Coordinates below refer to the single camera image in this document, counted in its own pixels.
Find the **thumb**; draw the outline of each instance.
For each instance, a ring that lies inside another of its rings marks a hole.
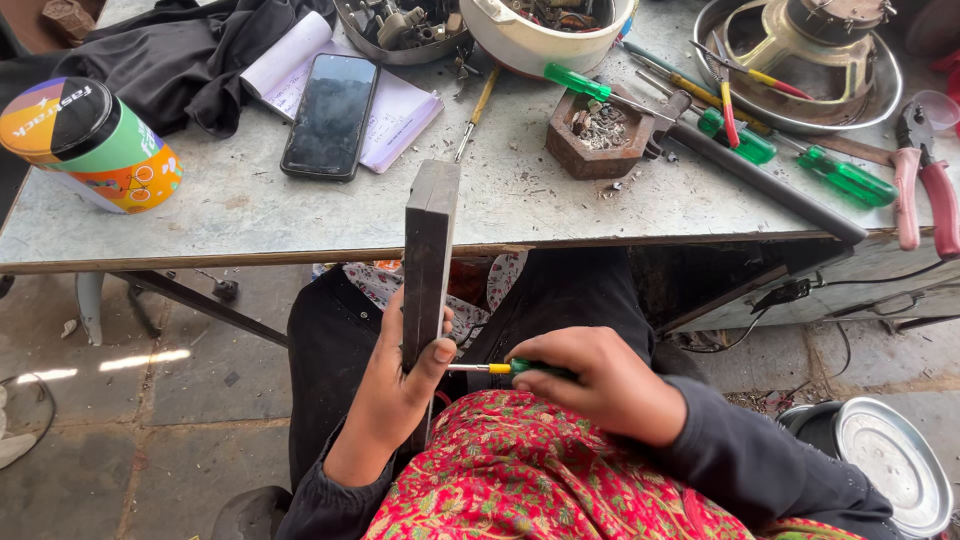
[[[584,410],[589,392],[581,385],[532,369],[514,377],[514,388],[533,392],[538,398],[550,400],[573,410]]]
[[[442,337],[431,341],[407,376],[407,392],[410,396],[414,399],[432,396],[446,373],[446,366],[456,353],[457,344],[452,339]]]

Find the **hand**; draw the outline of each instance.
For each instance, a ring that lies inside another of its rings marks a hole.
[[[525,371],[514,377],[514,388],[563,405],[602,430],[662,448],[684,429],[683,394],[654,374],[613,329],[550,331],[518,344],[507,361],[515,356],[578,374],[579,383]]]
[[[367,370],[324,462],[324,474],[345,487],[368,485],[380,476],[394,450],[417,428],[457,352],[453,340],[435,339],[404,375],[400,367],[402,305],[403,287],[383,311]],[[444,333],[450,331],[452,318],[453,311],[444,307]]]

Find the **red floral fabric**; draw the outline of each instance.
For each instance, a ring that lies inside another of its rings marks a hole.
[[[781,533],[791,530],[779,524]],[[366,538],[754,536],[585,418],[528,392],[490,390],[466,396],[436,419],[429,448],[391,485]]]

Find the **floral printed cloth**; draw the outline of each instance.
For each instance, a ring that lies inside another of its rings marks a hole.
[[[496,310],[503,302],[503,297],[507,296],[511,287],[514,286],[526,260],[527,254],[524,252],[501,255],[493,262],[490,274],[487,276],[487,301],[491,309]],[[364,262],[352,262],[344,265],[344,272],[347,274],[347,279],[381,311],[387,308],[390,298],[403,284],[400,269],[390,271]],[[457,356],[462,356],[479,333],[479,331],[473,331],[473,328],[486,324],[491,313],[448,294],[446,306],[453,309],[451,321],[453,331],[447,336],[458,345],[462,344],[457,348]]]
[[[528,392],[465,396],[391,485],[365,538],[750,540],[723,508]],[[857,540],[781,520],[777,540]]]

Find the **black sleeve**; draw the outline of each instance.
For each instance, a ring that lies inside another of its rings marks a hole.
[[[664,472],[751,529],[779,518],[815,520],[869,540],[902,538],[893,506],[856,466],[797,440],[769,418],[685,377],[664,377],[686,399],[684,430],[653,450]]]
[[[276,531],[276,540],[356,540],[367,532],[390,488],[396,453],[374,483],[363,487],[338,484],[324,474],[324,460],[343,426],[341,421],[317,462],[300,481],[290,511]]]

